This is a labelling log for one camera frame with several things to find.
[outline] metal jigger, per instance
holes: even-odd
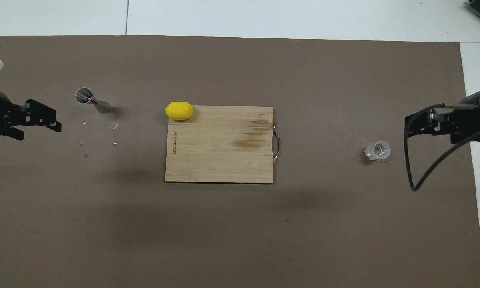
[[[98,101],[92,96],[89,88],[80,88],[75,93],[75,100],[80,104],[94,104],[99,113],[107,113],[110,110],[110,104],[106,101]]]

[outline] yellow lemon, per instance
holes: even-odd
[[[165,114],[172,120],[187,120],[194,115],[194,107],[188,102],[170,102]]]

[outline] cutting board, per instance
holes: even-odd
[[[273,107],[198,106],[169,119],[167,182],[273,183]]]

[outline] cutting board handle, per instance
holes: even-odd
[[[275,126],[273,126],[273,136],[277,138],[277,152],[275,153],[275,155],[273,155],[273,163],[275,163],[275,160],[277,160],[277,156],[279,155],[279,147],[280,147],[279,134],[275,130]]]

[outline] brown mat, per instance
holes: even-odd
[[[402,151],[405,116],[465,96],[459,44],[3,36],[0,58],[0,90],[63,125],[0,137],[0,286],[480,287],[469,147],[419,192]],[[274,184],[164,182],[174,100],[273,106]],[[410,145],[416,177],[450,147]]]

